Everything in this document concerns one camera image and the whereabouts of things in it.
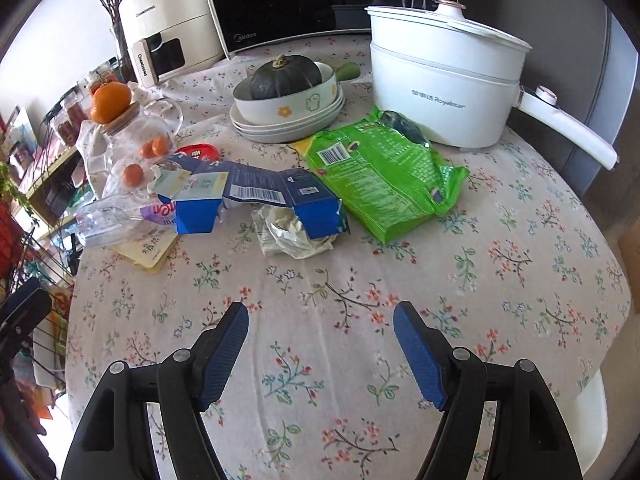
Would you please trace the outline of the white chair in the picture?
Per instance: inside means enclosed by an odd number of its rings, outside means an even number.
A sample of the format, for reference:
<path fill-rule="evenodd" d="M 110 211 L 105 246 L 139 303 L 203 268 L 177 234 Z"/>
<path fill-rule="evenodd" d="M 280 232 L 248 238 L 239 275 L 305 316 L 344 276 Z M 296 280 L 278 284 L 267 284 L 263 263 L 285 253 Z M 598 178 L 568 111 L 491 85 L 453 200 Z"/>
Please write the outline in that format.
<path fill-rule="evenodd" d="M 570 433 L 582 474 L 601 454 L 608 435 L 608 406 L 600 370 L 574 400 L 562 401 L 559 409 Z"/>

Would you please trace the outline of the clear plastic water bottle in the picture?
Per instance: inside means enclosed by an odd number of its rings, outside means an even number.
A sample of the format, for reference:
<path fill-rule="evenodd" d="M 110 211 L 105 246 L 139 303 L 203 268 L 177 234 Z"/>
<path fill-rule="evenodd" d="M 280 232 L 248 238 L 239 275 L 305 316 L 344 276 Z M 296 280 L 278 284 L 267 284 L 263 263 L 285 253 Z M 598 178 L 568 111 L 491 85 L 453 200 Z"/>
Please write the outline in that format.
<path fill-rule="evenodd" d="M 172 203 L 157 197 L 117 194 L 83 206 L 76 214 L 76 228 L 86 247 L 108 247 L 175 233 Z"/>

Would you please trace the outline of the yellow paper pouch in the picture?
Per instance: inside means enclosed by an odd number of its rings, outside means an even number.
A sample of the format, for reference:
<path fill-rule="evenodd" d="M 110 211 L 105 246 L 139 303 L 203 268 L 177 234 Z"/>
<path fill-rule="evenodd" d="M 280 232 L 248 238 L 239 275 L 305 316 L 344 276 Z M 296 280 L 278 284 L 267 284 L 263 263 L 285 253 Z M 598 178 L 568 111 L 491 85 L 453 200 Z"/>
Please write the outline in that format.
<path fill-rule="evenodd" d="M 178 239 L 179 237 L 174 231 L 157 230 L 145 238 L 130 243 L 117 244 L 111 246 L 110 249 L 132 262 L 137 268 L 155 274 L 164 265 Z"/>

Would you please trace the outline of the glass jar with wooden lid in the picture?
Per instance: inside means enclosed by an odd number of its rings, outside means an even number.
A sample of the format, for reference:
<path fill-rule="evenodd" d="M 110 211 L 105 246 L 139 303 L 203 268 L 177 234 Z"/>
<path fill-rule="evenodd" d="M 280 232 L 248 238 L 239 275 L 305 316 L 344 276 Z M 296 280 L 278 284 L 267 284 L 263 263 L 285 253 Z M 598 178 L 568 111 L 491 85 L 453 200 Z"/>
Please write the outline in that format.
<path fill-rule="evenodd" d="M 175 149 L 182 125 L 181 107 L 168 98 L 133 102 L 106 125 L 83 122 L 76 148 L 96 198 L 141 194 L 152 178 L 151 167 Z"/>

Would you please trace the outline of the blue white torn carton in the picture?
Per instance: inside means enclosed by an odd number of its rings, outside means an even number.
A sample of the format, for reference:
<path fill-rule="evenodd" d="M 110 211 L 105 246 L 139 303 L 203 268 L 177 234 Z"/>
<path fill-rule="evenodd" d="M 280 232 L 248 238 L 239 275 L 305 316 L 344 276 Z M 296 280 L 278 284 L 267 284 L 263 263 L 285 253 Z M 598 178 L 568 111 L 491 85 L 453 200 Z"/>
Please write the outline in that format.
<path fill-rule="evenodd" d="M 149 190 L 163 204 L 174 207 L 180 235 L 212 232 L 224 202 L 288 209 L 313 240 L 348 231 L 342 201 L 305 169 L 274 171 L 177 153 L 154 165 L 153 172 Z"/>

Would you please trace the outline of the large orange fruit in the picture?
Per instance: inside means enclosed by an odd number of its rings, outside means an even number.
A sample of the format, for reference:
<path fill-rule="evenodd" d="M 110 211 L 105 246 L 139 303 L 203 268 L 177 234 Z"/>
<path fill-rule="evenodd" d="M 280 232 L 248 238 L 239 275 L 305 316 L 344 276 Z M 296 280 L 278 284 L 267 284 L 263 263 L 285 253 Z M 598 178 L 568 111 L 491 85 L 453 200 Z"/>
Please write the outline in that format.
<path fill-rule="evenodd" d="M 130 105 L 131 90 L 119 81 L 102 84 L 92 95 L 91 119 L 106 125 L 120 116 Z"/>

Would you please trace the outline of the crumpled white paper wrapper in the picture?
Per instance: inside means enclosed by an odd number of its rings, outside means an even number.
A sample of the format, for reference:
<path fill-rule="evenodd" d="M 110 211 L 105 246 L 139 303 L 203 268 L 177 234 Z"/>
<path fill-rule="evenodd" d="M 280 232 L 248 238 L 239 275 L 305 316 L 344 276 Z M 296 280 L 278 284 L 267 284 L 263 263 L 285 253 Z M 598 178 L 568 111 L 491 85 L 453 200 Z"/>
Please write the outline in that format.
<path fill-rule="evenodd" d="M 252 220 L 262 253 L 285 254 L 304 260 L 333 249 L 336 234 L 311 238 L 291 208 L 262 205 L 252 211 Z"/>

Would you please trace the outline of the floral tablecloth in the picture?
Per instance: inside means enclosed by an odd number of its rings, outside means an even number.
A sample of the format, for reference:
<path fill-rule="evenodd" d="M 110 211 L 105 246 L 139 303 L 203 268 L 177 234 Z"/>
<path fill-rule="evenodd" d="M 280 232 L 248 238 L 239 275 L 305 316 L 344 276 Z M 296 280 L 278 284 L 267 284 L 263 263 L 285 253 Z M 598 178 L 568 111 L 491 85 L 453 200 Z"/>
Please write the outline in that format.
<path fill-rule="evenodd" d="M 157 272 L 108 248 L 81 257 L 67 341 L 78 422 L 116 360 L 156 364 L 229 304 L 250 332 L 204 416 L 233 479 L 411 479 L 439 422 L 393 331 L 413 303 L 455 346 L 491 363 L 534 361 L 561 402 L 578 396 L 632 309 L 605 237 L 558 173 L 512 131 L 468 168 L 452 211 L 389 243 L 359 221 L 322 255 L 260 249 L 250 206 L 181 237 Z"/>

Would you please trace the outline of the green snack bag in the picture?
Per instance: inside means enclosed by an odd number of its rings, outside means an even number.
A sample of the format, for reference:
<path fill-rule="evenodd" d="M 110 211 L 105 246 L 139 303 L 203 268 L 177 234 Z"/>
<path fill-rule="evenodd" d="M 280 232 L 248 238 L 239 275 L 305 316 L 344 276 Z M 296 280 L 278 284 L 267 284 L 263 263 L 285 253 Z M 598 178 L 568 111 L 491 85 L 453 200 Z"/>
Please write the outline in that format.
<path fill-rule="evenodd" d="M 457 205 L 469 169 L 432 148 L 418 126 L 391 110 L 293 143 L 309 170 L 382 243 Z"/>

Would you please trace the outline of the cream air fryer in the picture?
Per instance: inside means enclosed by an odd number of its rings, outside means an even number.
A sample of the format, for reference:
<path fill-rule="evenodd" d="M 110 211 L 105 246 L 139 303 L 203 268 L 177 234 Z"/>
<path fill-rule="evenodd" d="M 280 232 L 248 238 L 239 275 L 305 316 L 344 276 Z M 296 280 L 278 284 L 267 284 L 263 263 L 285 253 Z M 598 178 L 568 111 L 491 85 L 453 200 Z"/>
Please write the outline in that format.
<path fill-rule="evenodd" d="M 208 0 L 122 0 L 119 14 L 144 88 L 206 70 L 224 57 Z"/>

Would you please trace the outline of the white flower bowl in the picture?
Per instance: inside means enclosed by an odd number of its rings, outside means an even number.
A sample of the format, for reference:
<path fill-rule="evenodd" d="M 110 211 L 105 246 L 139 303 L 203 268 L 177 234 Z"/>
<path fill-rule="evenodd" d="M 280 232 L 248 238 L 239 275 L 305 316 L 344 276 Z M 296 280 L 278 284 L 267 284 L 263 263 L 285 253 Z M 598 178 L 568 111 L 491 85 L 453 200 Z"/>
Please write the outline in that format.
<path fill-rule="evenodd" d="M 307 118 L 319 110 L 324 110 L 335 101 L 338 84 L 356 79 L 360 75 L 360 66 L 354 62 L 347 62 L 337 68 L 322 62 L 315 63 L 322 76 L 322 83 L 318 86 L 280 98 L 253 100 L 250 96 L 249 76 L 233 89 L 234 104 L 250 124 L 282 124 L 289 120 Z"/>

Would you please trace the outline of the dark green pumpkin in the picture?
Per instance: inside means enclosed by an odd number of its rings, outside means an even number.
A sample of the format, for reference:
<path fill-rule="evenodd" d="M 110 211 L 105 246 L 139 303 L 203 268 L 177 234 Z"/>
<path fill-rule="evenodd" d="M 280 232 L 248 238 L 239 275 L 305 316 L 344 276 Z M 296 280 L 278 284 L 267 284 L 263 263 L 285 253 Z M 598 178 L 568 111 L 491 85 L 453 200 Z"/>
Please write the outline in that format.
<path fill-rule="evenodd" d="M 320 70 L 310 58 L 281 54 L 260 66 L 250 77 L 250 96 L 253 100 L 275 99 L 321 83 Z"/>

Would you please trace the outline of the white electric cooking pot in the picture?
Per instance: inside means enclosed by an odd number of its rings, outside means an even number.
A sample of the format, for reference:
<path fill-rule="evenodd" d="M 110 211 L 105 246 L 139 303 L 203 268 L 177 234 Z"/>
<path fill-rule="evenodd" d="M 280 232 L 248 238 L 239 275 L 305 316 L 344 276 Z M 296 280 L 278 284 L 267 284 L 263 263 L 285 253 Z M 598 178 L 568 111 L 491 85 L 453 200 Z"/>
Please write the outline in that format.
<path fill-rule="evenodd" d="M 454 148 L 496 144 L 511 110 L 558 132 L 611 170 L 618 155 L 556 104 L 556 95 L 521 84 L 526 41 L 468 20 L 462 4 L 434 11 L 369 6 L 373 99 L 414 122 L 427 140 Z"/>

